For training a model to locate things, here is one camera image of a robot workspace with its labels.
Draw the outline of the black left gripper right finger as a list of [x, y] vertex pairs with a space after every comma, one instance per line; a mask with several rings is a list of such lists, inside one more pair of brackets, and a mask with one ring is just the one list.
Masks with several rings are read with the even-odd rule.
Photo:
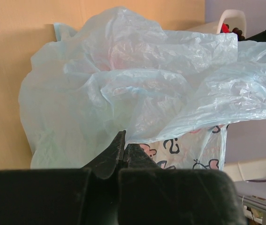
[[162, 169], [137, 144], [118, 174], [121, 225], [243, 225], [232, 180], [222, 171]]

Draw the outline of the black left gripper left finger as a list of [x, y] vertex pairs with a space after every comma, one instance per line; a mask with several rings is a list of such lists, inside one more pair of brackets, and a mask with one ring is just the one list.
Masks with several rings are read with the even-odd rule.
[[79, 169], [0, 171], [0, 225], [115, 225], [125, 132]]

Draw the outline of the dark purple grape bunch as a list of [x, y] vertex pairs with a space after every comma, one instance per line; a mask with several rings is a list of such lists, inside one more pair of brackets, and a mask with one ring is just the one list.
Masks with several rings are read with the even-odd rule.
[[231, 33], [234, 33], [237, 35], [238, 41], [244, 41], [245, 40], [245, 36], [243, 35], [243, 31], [240, 30], [239, 28], [233, 28], [230, 31], [231, 31]]

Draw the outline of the red apple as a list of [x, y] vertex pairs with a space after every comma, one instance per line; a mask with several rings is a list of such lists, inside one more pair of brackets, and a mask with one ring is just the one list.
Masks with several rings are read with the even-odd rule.
[[223, 23], [220, 29], [220, 33], [231, 33], [230, 29], [229, 29], [229, 25]]

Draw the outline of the light blue printed plastic bag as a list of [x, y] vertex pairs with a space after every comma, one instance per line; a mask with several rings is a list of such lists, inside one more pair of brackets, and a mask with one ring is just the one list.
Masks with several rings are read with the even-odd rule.
[[124, 7], [31, 58], [19, 93], [31, 168], [79, 168], [120, 131], [163, 168], [222, 169], [227, 127], [266, 119], [266, 42], [164, 30]]

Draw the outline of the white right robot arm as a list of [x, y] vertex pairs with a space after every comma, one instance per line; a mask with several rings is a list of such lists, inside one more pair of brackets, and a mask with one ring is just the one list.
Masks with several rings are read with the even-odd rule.
[[[248, 37], [246, 40], [266, 42], [266, 30]], [[224, 166], [223, 171], [233, 181], [266, 182], [266, 157], [229, 163]]]

